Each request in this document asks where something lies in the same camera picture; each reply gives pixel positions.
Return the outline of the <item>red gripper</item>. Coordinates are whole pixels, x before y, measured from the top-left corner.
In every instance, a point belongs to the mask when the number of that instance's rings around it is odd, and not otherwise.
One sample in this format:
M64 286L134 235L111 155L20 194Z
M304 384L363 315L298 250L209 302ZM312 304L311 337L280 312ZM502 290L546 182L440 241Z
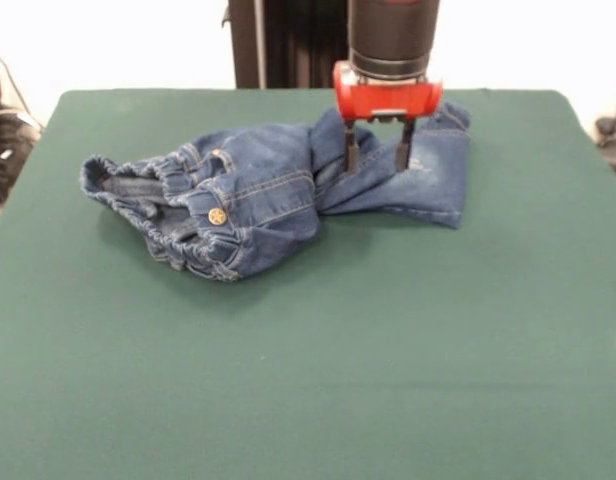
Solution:
M442 84L415 79L380 81L360 74L348 61L335 63L333 82L337 108L345 121L345 171L352 173L357 168L359 146L354 121L378 118L404 120L395 167L397 171L406 170L415 119L435 112L443 95Z

